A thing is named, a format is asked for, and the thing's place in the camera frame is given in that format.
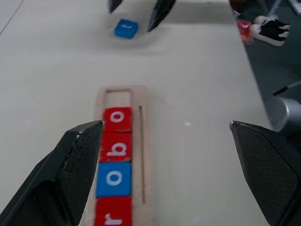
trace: dark floor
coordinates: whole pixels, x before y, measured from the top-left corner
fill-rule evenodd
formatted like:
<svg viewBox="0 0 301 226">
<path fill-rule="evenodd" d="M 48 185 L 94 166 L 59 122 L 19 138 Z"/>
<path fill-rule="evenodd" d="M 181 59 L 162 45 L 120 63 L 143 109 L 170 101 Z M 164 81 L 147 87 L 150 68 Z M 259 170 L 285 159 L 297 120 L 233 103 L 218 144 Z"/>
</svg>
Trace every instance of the dark floor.
<svg viewBox="0 0 301 226">
<path fill-rule="evenodd" d="M 259 16 L 260 11 L 256 9 L 259 7 L 246 10 L 245 18 L 253 20 Z M 301 80 L 301 16 L 295 14 L 286 0 L 282 0 L 276 14 L 281 21 L 291 24 L 290 34 L 285 44 L 275 47 L 255 40 L 252 45 L 246 46 L 264 101 L 278 89 Z M 280 96 L 301 102 L 301 86 L 292 88 Z"/>
</svg>

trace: red letter tile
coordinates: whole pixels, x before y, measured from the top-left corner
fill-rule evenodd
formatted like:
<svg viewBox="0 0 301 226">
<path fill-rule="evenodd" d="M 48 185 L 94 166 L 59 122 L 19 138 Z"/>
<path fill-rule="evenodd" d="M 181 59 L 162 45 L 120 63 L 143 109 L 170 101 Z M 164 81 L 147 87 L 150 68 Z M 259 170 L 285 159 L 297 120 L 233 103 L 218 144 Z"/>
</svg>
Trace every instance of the red letter tile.
<svg viewBox="0 0 301 226">
<path fill-rule="evenodd" d="M 105 132 L 130 132 L 132 129 L 132 109 L 113 107 L 104 112 Z"/>
<path fill-rule="evenodd" d="M 104 133 L 102 137 L 100 162 L 131 161 L 132 134 Z"/>
<path fill-rule="evenodd" d="M 132 225 L 132 200 L 129 196 L 98 198 L 95 226 Z"/>
</svg>

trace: sneaker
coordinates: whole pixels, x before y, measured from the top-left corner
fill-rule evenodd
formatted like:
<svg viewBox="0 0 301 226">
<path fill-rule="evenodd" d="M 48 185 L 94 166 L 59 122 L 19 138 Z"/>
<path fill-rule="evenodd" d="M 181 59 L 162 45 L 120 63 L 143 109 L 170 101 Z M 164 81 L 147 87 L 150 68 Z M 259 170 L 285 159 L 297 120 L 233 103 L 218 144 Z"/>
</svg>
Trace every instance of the sneaker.
<svg viewBox="0 0 301 226">
<path fill-rule="evenodd" d="M 258 16 L 255 18 L 254 23 L 259 25 L 266 25 L 268 27 L 278 27 L 281 30 L 289 30 L 291 27 L 290 24 L 285 24 L 279 21 L 278 16 L 276 15 L 272 15 L 270 17 Z"/>
<path fill-rule="evenodd" d="M 282 46 L 288 36 L 288 32 L 279 34 L 275 28 L 259 24 L 253 24 L 250 30 L 254 38 L 265 41 L 273 46 Z"/>
</svg>

